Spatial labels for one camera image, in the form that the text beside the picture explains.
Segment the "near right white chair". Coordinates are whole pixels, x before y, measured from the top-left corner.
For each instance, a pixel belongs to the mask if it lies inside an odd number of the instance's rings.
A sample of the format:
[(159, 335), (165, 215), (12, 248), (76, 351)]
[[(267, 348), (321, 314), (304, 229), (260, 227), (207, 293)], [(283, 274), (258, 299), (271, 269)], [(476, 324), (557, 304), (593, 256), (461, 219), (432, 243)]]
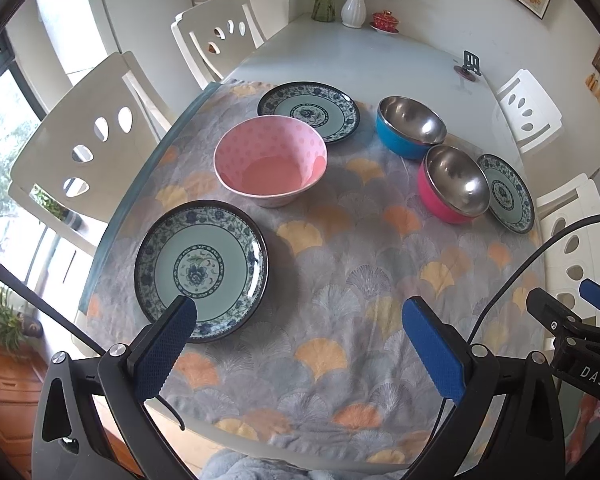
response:
[[(586, 174), (579, 174), (536, 200), (543, 240), (574, 222), (600, 214), (600, 196)], [(578, 229), (544, 252), (546, 290), (583, 322), (600, 327), (600, 311), (581, 298), (583, 280), (600, 284), (600, 223)]]

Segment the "white chair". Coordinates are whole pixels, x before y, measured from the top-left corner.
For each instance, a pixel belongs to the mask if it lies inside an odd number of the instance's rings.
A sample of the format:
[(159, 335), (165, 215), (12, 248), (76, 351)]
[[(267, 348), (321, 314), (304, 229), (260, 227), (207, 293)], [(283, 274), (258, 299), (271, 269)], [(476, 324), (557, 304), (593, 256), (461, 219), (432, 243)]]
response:
[[(586, 174), (579, 174), (536, 200), (543, 240), (574, 222), (600, 214), (600, 196)], [(581, 298), (583, 280), (600, 284), (600, 223), (578, 229), (544, 252), (546, 290), (583, 322), (600, 327), (600, 311)]]
[(178, 14), (171, 32), (185, 64), (204, 90), (265, 43), (250, 0), (208, 0)]
[(10, 170), (8, 195), (89, 255), (96, 244), (38, 204), (37, 186), (75, 214), (109, 222), (176, 115), (135, 55), (113, 53), (48, 112)]
[(531, 72), (518, 70), (496, 97), (521, 155), (530, 156), (557, 138), (562, 113)]

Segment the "grey ginkgo-leaf tablecloth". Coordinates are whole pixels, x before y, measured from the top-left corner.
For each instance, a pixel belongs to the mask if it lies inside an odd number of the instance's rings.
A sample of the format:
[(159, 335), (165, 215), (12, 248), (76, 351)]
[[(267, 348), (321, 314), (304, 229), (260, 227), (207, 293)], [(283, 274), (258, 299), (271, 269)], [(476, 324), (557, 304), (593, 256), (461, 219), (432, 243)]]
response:
[(222, 200), (261, 229), (268, 289), (250, 320), (211, 344), (191, 344), (163, 396), (186, 424), (230, 446), (287, 458), (407, 464), (424, 446), (441, 399), (406, 338), (404, 300), (418, 295), (443, 322), (501, 356), (543, 344), (526, 310), (544, 284), (535, 263), (506, 280), (540, 244), (489, 216), (451, 226), (417, 194), (417, 165), (388, 151), (360, 108), (348, 140), (328, 150), (324, 178), (291, 204), (265, 209), (215, 177), (228, 129), (257, 113), (265, 85), (236, 81), (204, 92), (161, 143), (111, 219), (81, 299), (87, 333), (103, 346), (147, 322), (134, 290), (146, 232), (190, 200)]

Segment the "brown wooden cabinet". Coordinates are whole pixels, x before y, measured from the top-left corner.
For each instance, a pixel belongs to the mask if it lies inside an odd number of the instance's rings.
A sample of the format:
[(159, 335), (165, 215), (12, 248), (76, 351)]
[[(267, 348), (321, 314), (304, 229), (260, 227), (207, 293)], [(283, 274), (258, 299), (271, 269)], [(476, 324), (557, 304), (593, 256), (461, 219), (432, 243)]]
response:
[(31, 478), (33, 429), (46, 370), (31, 347), (15, 356), (0, 347), (0, 449), (23, 479)]

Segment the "potted green plant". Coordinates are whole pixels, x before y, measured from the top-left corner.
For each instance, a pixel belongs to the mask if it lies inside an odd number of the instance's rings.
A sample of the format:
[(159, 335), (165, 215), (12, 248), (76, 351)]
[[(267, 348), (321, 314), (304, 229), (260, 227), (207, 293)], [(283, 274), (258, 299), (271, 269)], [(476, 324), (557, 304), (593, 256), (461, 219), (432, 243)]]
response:
[(0, 287), (0, 345), (11, 356), (18, 356), (23, 341), (38, 336), (40, 331), (34, 318), (15, 310), (9, 303), (11, 292)]

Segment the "near blue patterned plate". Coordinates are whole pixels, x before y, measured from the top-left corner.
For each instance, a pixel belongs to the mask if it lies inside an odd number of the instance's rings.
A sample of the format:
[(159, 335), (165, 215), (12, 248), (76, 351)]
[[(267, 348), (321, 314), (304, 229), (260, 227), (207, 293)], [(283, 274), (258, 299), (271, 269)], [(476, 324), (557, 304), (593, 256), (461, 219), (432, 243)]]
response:
[(188, 341), (205, 344), (252, 317), (268, 274), (268, 248), (257, 223), (231, 204), (194, 200), (149, 229), (136, 256), (134, 289), (151, 323), (176, 297), (192, 300), (197, 321)]

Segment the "blue patterned plate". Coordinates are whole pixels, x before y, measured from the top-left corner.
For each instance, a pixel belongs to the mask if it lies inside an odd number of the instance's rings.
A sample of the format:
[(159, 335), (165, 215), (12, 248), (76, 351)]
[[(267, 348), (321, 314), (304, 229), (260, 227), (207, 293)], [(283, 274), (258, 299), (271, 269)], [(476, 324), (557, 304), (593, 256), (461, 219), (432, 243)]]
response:
[(257, 223), (231, 204), (194, 200), (149, 229), (136, 256), (134, 289), (151, 323), (176, 297), (192, 300), (197, 321), (188, 341), (205, 344), (252, 317), (268, 274), (268, 248)]
[(301, 120), (326, 144), (352, 136), (360, 123), (358, 106), (347, 93), (314, 81), (287, 82), (268, 90), (258, 103), (257, 113)]
[(477, 162), (488, 179), (491, 214), (510, 232), (529, 233), (535, 224), (534, 203), (524, 180), (496, 155), (482, 154)]

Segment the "right blue patterned plate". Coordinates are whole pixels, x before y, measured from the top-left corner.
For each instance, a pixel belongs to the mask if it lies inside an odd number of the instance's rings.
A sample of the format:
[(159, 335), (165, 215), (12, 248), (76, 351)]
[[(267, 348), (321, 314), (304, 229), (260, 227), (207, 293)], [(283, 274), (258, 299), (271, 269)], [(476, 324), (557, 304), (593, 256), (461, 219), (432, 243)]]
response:
[(535, 224), (534, 203), (524, 180), (496, 155), (482, 154), (477, 162), (488, 179), (491, 214), (510, 232), (529, 233)]

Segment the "pink steel-lined bowl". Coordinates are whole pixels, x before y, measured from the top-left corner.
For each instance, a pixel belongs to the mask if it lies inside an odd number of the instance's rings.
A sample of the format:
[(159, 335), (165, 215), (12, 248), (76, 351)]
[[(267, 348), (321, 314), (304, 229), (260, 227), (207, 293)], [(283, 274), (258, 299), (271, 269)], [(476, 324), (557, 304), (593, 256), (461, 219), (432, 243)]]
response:
[(418, 168), (417, 188), (425, 207), (446, 223), (474, 221), (490, 208), (486, 175), (467, 153), (451, 145), (428, 150)]

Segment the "far right white chair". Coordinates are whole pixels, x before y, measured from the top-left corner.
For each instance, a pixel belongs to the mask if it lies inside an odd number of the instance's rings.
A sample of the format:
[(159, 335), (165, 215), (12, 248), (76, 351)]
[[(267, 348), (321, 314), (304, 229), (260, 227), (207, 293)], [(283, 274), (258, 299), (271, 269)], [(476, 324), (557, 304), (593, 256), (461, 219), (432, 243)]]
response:
[(531, 72), (518, 70), (496, 97), (521, 155), (530, 156), (557, 138), (562, 113)]

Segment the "near left white chair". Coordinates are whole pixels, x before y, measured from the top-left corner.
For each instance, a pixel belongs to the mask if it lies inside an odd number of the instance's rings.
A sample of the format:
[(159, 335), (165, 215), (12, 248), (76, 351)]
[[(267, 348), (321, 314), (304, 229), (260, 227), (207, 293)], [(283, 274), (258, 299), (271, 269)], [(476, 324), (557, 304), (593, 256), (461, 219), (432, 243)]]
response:
[(75, 214), (109, 222), (176, 115), (135, 55), (113, 53), (48, 112), (10, 170), (8, 195), (89, 255), (96, 244), (38, 204), (37, 186)]

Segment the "blue steel-lined bowl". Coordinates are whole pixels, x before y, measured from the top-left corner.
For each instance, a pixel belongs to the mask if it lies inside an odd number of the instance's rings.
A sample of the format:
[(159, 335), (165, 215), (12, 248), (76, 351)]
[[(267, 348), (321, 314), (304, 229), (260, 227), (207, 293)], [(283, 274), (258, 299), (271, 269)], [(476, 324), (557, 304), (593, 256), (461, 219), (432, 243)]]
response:
[(377, 107), (376, 132), (394, 154), (422, 160), (448, 133), (443, 120), (421, 102), (405, 96), (386, 96)]

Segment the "pink ceramic bowl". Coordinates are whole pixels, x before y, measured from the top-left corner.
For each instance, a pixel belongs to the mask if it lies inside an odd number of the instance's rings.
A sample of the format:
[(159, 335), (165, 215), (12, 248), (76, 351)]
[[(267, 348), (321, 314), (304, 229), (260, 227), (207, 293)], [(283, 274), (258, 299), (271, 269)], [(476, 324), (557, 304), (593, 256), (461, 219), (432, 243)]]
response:
[(230, 192), (264, 208), (291, 203), (327, 169), (321, 135), (299, 119), (253, 117), (230, 128), (216, 144), (213, 168)]

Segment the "small black phone stand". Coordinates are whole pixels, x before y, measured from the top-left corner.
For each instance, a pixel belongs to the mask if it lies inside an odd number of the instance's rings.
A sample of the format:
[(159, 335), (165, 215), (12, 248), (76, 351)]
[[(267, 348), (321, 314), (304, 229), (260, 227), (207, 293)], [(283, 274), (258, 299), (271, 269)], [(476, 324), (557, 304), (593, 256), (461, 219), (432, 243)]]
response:
[(454, 70), (469, 81), (476, 81), (481, 76), (480, 60), (475, 53), (465, 50), (463, 64), (455, 65)]

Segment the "far blue patterned plate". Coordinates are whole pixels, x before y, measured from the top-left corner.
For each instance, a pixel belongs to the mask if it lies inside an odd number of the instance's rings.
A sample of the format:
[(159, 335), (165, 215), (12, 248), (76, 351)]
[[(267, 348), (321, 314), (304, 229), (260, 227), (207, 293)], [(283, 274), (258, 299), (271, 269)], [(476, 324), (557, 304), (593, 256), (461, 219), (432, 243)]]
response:
[(287, 82), (268, 90), (258, 103), (257, 113), (301, 120), (326, 144), (352, 136), (360, 123), (358, 106), (347, 93), (314, 81)]

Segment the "far left white chair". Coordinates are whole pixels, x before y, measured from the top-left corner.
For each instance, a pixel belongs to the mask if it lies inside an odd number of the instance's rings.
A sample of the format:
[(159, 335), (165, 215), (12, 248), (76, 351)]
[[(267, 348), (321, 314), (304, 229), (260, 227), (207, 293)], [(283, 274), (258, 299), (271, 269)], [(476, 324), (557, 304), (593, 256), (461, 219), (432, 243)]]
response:
[(185, 64), (204, 90), (265, 43), (250, 0), (208, 0), (178, 14), (171, 32)]

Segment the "red lidded pot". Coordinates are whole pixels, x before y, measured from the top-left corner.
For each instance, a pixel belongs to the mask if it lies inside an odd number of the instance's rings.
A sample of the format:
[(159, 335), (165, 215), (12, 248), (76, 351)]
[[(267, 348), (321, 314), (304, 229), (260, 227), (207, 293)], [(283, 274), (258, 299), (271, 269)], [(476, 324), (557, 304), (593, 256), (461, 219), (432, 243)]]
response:
[(375, 12), (370, 21), (370, 27), (373, 30), (384, 34), (397, 34), (399, 32), (398, 26), (399, 20), (388, 10)]

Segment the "white ribbed flower vase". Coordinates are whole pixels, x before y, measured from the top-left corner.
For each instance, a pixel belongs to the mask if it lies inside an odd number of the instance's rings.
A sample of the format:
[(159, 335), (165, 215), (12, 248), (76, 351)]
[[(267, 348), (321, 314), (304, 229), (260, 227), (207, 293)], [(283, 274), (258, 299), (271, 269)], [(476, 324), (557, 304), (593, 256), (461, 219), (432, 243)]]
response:
[(366, 21), (365, 0), (346, 0), (340, 12), (343, 26), (360, 29)]

